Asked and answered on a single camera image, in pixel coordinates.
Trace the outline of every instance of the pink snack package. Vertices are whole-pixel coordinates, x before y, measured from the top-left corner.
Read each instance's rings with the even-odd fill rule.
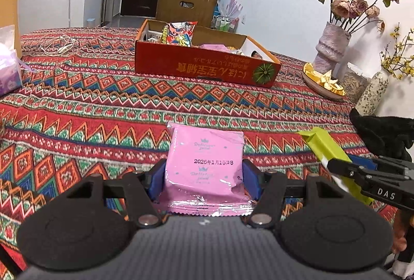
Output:
[[[161,210],[204,216],[247,215],[253,202],[243,185],[242,132],[168,123],[172,132]]]

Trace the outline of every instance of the gray panel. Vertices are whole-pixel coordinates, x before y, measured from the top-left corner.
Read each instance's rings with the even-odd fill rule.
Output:
[[[76,273],[31,266],[19,280],[392,280],[381,269],[355,274],[314,270],[293,260],[267,230],[238,217],[170,217],[136,233],[107,264]]]

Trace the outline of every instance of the red cardboard box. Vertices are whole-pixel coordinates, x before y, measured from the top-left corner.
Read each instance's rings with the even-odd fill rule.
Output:
[[[279,60],[251,37],[196,26],[192,43],[223,44],[242,55],[146,41],[151,31],[162,32],[165,22],[146,20],[135,41],[135,72],[186,78],[202,78],[244,85],[272,87],[280,70]],[[257,52],[263,59],[252,58]]]

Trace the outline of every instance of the brown cardboard box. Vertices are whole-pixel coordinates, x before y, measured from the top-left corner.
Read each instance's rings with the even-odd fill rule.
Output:
[[[198,22],[198,26],[210,27],[216,5],[217,0],[158,0],[155,19],[169,23]]]
[[[152,32],[162,32],[165,22],[146,20],[135,41],[135,71],[175,77],[226,81],[244,85],[272,87],[281,64],[253,38],[241,34],[212,30],[202,26],[194,29],[192,43],[223,44],[243,51],[242,55],[150,43]],[[263,59],[252,58],[257,52]]]

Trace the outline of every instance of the patterned tablecloth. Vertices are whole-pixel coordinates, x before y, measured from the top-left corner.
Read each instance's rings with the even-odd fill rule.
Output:
[[[63,34],[78,45],[57,57],[40,44]],[[238,130],[244,158],[289,178],[327,175],[297,134],[322,127],[343,149],[368,154],[348,113],[352,105],[320,97],[302,81],[303,62],[277,55],[283,66],[272,89],[135,73],[136,29],[42,30],[22,37],[24,86],[0,98],[6,129],[0,146],[0,239],[16,252],[20,222],[84,176],[118,178],[166,158],[166,123]],[[122,209],[122,201],[109,206]],[[301,207],[287,204],[284,215]],[[388,219],[390,207],[381,209]],[[0,277],[10,278],[4,267]]]

